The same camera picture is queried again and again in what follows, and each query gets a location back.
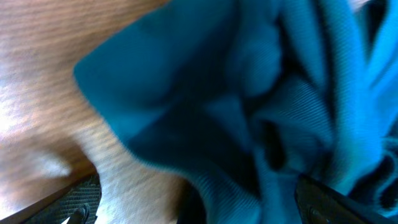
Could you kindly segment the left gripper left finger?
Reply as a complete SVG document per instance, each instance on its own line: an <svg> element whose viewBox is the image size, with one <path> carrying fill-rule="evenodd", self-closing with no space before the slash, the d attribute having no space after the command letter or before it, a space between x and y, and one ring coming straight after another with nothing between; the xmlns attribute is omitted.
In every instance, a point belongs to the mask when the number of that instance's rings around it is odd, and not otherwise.
<svg viewBox="0 0 398 224"><path fill-rule="evenodd" d="M206 224L206 210L198 190L190 184L183 188L177 224Z"/></svg>

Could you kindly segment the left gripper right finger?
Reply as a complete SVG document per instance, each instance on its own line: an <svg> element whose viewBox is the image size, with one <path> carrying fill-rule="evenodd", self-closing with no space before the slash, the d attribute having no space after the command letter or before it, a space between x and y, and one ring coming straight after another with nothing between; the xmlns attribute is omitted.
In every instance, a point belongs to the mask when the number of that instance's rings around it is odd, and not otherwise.
<svg viewBox="0 0 398 224"><path fill-rule="evenodd" d="M306 175L299 177L295 202L303 224L396 224Z"/></svg>

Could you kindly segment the blue t-shirt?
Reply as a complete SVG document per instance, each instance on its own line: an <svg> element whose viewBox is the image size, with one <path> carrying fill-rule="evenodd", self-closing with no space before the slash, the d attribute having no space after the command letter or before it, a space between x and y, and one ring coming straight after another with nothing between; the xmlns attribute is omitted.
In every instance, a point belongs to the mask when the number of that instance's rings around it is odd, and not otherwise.
<svg viewBox="0 0 398 224"><path fill-rule="evenodd" d="M171 1L74 76L202 222L299 223L300 174L397 219L396 1Z"/></svg>

